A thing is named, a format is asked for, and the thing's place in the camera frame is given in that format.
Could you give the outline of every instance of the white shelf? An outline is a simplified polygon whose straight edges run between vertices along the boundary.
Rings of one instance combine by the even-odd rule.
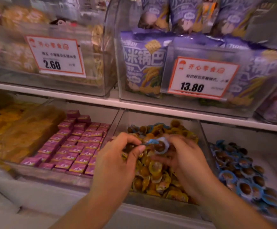
[[[222,123],[222,124],[243,126],[243,127],[277,132],[277,125],[258,122],[255,119],[244,120],[244,119],[230,118],[225,116],[204,114],[200,112],[187,111],[187,110],[176,109],[176,108],[165,108],[161,106],[153,106],[148,104],[121,102],[118,98],[117,90],[112,90],[109,98],[102,99],[95,96],[54,91],[50,89],[20,86],[16,84],[7,84],[7,83],[1,83],[1,82],[0,82],[0,89],[13,91],[13,92],[39,95],[39,96],[52,97],[52,98],[79,101],[83,103],[99,104],[99,105],[105,105],[110,107],[132,109],[132,110],[145,111],[145,112],[151,112],[151,113],[160,113],[160,114],[176,116],[176,117],[198,119],[198,120],[209,121],[209,122],[216,122],[216,123]]]

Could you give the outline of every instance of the forearm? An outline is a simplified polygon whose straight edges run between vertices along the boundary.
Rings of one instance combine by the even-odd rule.
[[[198,202],[218,229],[273,229],[249,204],[215,177],[200,187]]]
[[[76,203],[49,229],[100,229],[115,212],[107,198],[88,194]]]

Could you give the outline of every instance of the cracker illustration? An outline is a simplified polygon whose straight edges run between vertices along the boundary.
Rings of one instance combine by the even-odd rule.
[[[159,41],[157,40],[151,40],[150,42],[148,42],[145,47],[147,48],[147,50],[149,51],[150,54],[153,54],[154,52],[156,52],[158,49],[160,49],[162,46],[160,44]]]

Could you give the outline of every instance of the red price tag border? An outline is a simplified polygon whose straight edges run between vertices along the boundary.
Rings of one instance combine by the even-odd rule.
[[[49,70],[49,71],[52,71],[52,69],[43,69],[43,68],[40,68],[40,67],[39,67],[39,64],[37,63],[37,60],[36,60],[35,55],[34,55],[34,53],[33,53],[33,50],[31,49],[30,44],[29,44],[29,42],[28,42],[28,40],[27,40],[27,37],[52,38],[52,39],[62,39],[62,40],[72,40],[72,41],[75,41],[75,42],[76,42],[76,45],[77,45],[78,57],[79,57],[79,60],[80,60],[80,65],[81,65],[81,70],[82,70],[82,72],[79,73],[79,72],[59,71],[59,70],[57,70],[56,72],[84,75],[83,66],[82,66],[82,61],[81,61],[82,58],[81,58],[81,56],[80,56],[79,47],[78,47],[78,43],[77,43],[77,40],[76,40],[76,39],[70,39],[70,38],[53,38],[53,37],[45,37],[45,36],[38,36],[38,35],[26,35],[26,36],[25,36],[25,41],[26,41],[26,43],[28,44],[31,53],[33,54],[33,57],[34,57],[35,62],[36,62],[36,64],[37,64],[37,66],[38,66],[38,69],[39,69],[39,70]]]
[[[175,76],[175,71],[177,69],[177,65],[178,65],[179,59],[192,59],[192,60],[198,60],[198,61],[216,62],[216,63],[223,63],[223,64],[232,64],[232,65],[236,65],[237,69],[236,69],[235,73],[233,74],[232,78],[230,79],[229,83],[227,84],[226,88],[224,89],[224,91],[223,91],[221,96],[214,96],[214,95],[209,95],[209,94],[199,94],[199,93],[196,93],[196,92],[173,90],[175,92],[181,92],[179,94],[176,94],[174,92],[171,92],[170,89],[171,89],[172,81],[173,81],[174,76]],[[180,96],[192,96],[192,97],[209,96],[210,99],[217,99],[217,98],[220,99],[226,93],[226,91],[227,91],[228,87],[230,86],[232,80],[234,79],[235,75],[237,74],[237,72],[239,70],[239,67],[240,67],[240,65],[232,63],[232,62],[221,62],[221,61],[212,61],[212,60],[207,60],[207,59],[196,59],[196,58],[178,56],[177,59],[175,60],[175,65],[174,65],[174,68],[173,68],[173,71],[172,71],[172,76],[170,78],[170,82],[169,82],[169,87],[168,87],[167,93],[169,93],[169,94],[175,94],[175,95],[180,95]]]

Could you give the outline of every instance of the price label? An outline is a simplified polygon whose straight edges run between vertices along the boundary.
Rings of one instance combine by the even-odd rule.
[[[167,93],[219,100],[239,69],[238,64],[179,56]]]
[[[77,40],[30,35],[26,40],[40,73],[86,77]]]

